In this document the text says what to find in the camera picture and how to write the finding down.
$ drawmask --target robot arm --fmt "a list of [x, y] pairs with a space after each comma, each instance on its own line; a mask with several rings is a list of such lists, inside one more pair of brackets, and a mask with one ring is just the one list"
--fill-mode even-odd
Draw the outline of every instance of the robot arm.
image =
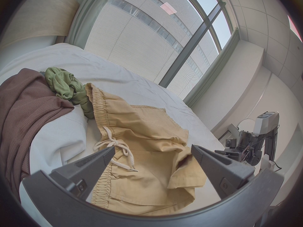
[[277, 146], [279, 112], [265, 112], [257, 117], [253, 133], [241, 131], [238, 144], [226, 144], [227, 149], [215, 150], [236, 161], [246, 161], [252, 166], [257, 165], [262, 157], [262, 146], [265, 141], [264, 154], [274, 161]]

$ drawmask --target crumpled green shirt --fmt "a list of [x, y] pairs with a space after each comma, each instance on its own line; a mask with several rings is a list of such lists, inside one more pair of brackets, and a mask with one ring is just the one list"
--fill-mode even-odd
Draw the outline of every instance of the crumpled green shirt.
[[84, 115], [89, 119], [94, 118], [93, 105], [86, 96], [85, 84], [75, 78], [74, 74], [61, 68], [49, 67], [44, 76], [56, 96], [69, 100], [73, 105], [80, 104]]

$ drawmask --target white drawstring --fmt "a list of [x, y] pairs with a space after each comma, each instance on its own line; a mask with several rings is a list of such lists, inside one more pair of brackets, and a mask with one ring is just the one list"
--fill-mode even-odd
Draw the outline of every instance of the white drawstring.
[[103, 140], [103, 141], [99, 141], [97, 142], [94, 147], [93, 147], [93, 150], [96, 150], [98, 148], [100, 148], [101, 146], [105, 145], [105, 144], [108, 144], [107, 147], [111, 147], [111, 146], [118, 146], [118, 147], [121, 147], [123, 149], [123, 154], [125, 156], [129, 156], [130, 157], [130, 161], [131, 161], [131, 165], [133, 168], [130, 168], [130, 166], [126, 165], [126, 164], [122, 164], [120, 162], [117, 162], [117, 161], [114, 161], [113, 159], [111, 159], [111, 162], [119, 167], [122, 167], [122, 168], [125, 168], [127, 170], [131, 170], [131, 171], [134, 171], [134, 172], [138, 172], [138, 170], [136, 170], [134, 168], [134, 156], [133, 154], [131, 153], [128, 145], [123, 141], [123, 140], [116, 140], [116, 138], [112, 138], [112, 133], [111, 131], [109, 130], [108, 127], [106, 126], [103, 126], [103, 128], [106, 130], [107, 134], [108, 134], [108, 140]]

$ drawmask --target building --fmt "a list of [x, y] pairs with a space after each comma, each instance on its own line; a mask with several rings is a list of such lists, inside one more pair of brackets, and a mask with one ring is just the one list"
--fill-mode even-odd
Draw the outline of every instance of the building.
[[[202, 22], [187, 0], [109, 0], [85, 50], [158, 84]], [[207, 32], [167, 89], [184, 99], [217, 55]]]

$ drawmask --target bed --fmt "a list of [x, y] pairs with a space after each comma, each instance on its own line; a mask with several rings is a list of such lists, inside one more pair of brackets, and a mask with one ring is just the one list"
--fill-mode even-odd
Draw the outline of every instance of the bed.
[[[11, 61], [0, 71], [0, 84], [22, 68], [45, 71], [48, 67], [63, 68], [75, 75], [83, 84], [91, 82], [98, 88], [122, 97], [129, 104], [165, 108], [167, 114], [182, 128], [189, 130], [187, 145], [196, 144], [211, 151], [224, 149], [201, 120], [184, 102], [169, 90], [149, 81], [122, 66], [76, 46], [60, 43], [27, 53]], [[87, 121], [85, 147], [69, 153], [65, 163], [94, 153], [93, 146], [100, 140], [100, 132], [94, 119]], [[30, 157], [31, 168], [35, 158]], [[196, 188], [196, 200], [178, 213], [208, 206], [220, 200], [209, 180], [202, 188]]]

